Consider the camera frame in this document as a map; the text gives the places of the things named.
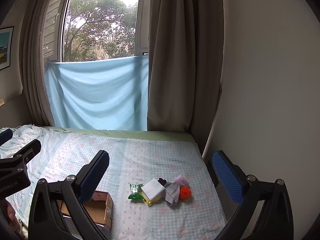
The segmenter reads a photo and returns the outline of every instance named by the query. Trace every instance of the bed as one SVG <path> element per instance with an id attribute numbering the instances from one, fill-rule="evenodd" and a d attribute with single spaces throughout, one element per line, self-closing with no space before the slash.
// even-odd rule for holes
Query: bed
<path id="1" fill-rule="evenodd" d="M 112 229 L 105 233 L 108 239 L 205 240 L 214 239 L 225 226 L 217 192 L 189 134 L 25 125 L 0 147 L 0 157 L 12 156 L 33 139 L 41 142 L 42 150 L 28 163 L 31 186 L 7 198 L 26 226 L 37 181 L 54 182 L 77 174 L 100 149 L 110 155 L 110 165 L 97 187 L 109 192 L 114 201 Z M 193 191 L 188 201 L 170 207 L 164 199 L 153 205 L 128 200 L 129 183 L 159 177 L 172 181 L 180 174 Z"/>

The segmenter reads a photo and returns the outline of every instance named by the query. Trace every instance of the cardboard box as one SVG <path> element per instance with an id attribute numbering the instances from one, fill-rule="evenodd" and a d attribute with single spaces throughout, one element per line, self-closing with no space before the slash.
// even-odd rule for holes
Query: cardboard box
<path id="1" fill-rule="evenodd" d="M 71 219 L 69 211 L 64 201 L 58 201 L 61 213 L 65 219 Z M 95 191 L 89 202 L 83 205 L 92 220 L 100 225 L 104 231 L 110 231 L 112 225 L 113 200 L 108 192 Z"/>

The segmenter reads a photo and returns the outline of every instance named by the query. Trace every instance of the framed picture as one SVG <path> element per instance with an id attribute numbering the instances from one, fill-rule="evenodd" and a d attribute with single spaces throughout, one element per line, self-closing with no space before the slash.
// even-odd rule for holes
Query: framed picture
<path id="1" fill-rule="evenodd" d="M 0 29 L 0 70 L 10 67 L 13 27 Z"/>

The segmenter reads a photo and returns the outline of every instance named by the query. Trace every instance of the wall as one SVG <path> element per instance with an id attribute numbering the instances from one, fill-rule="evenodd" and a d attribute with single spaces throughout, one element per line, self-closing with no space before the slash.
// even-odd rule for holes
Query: wall
<path id="1" fill-rule="evenodd" d="M 19 70 L 19 41 L 23 16 L 28 0 L 17 0 L 8 12 L 0 28 L 14 26 L 11 44 L 11 65 L 0 71 L 0 98 L 5 102 L 22 91 Z"/>
<path id="2" fill-rule="evenodd" d="M 0 107 L 0 129 L 31 123 L 33 123 L 33 120 L 23 93 Z"/>
<path id="3" fill-rule="evenodd" d="M 320 23 L 305 0 L 224 0 L 222 96 L 211 152 L 284 179 L 295 239 L 320 212 Z"/>

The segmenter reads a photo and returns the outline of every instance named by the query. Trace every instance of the tree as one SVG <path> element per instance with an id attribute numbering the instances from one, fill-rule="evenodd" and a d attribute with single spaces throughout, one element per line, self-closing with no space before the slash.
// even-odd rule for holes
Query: tree
<path id="1" fill-rule="evenodd" d="M 121 0 L 70 0 L 64 61 L 133 56 L 137 7 Z"/>

